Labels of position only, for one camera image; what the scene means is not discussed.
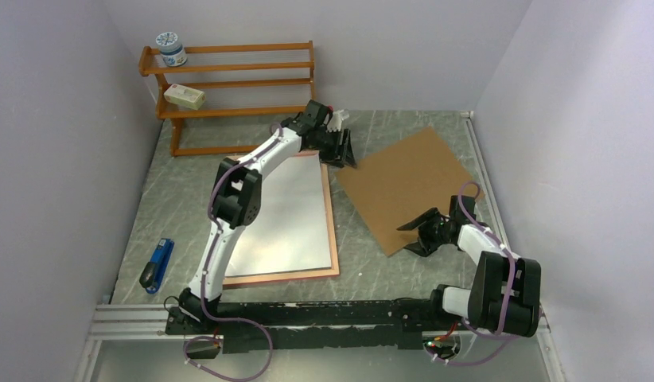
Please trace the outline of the brown cardboard backing board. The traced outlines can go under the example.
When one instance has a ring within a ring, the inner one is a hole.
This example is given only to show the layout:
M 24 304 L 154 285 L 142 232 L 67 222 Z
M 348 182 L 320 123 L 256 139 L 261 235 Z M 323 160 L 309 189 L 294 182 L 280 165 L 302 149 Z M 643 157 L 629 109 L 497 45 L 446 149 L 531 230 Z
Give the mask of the brown cardboard backing board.
M 430 127 L 336 172 L 382 252 L 390 257 L 416 240 L 397 227 L 430 208 L 449 212 L 450 197 L 473 176 Z

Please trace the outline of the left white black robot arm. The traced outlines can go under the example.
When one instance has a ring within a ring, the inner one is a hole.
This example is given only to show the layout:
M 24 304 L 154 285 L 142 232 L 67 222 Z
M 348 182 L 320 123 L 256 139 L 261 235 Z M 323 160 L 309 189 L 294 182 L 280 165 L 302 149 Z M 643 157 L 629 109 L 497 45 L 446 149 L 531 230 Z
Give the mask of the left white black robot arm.
M 271 136 L 252 152 L 220 163 L 207 207 L 208 241 L 197 273 L 178 297 L 185 322 L 195 333 L 216 327 L 225 271 L 238 239 L 259 215 L 263 181 L 302 151 L 316 151 L 330 166 L 356 167 L 351 132 L 343 126 L 348 117 L 346 110 L 310 100 L 303 111 L 274 124 Z

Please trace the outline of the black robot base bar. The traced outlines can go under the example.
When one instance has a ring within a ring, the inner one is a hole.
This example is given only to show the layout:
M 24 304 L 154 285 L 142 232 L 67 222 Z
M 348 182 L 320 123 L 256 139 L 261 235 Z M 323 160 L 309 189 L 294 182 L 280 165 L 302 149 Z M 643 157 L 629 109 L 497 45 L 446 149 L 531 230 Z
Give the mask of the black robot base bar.
M 251 350 L 368 348 L 421 349 L 452 329 L 459 317 L 442 314 L 429 299 L 325 302 L 221 302 L 214 313 L 168 309 L 165 332 L 173 336 L 216 335 L 226 354 Z

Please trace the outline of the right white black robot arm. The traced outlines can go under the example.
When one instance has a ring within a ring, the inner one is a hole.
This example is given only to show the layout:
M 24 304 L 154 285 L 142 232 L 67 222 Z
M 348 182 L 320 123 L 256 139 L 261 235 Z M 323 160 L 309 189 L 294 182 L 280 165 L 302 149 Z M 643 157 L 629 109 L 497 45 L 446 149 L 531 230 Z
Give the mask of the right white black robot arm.
M 453 195 L 448 214 L 431 208 L 399 226 L 418 234 L 405 245 L 408 251 L 427 257 L 451 244 L 477 266 L 469 289 L 439 285 L 431 292 L 427 320 L 438 330 L 466 320 L 494 334 L 532 337 L 541 317 L 541 266 L 513 253 L 486 223 L 477 221 L 475 204 L 474 197 Z

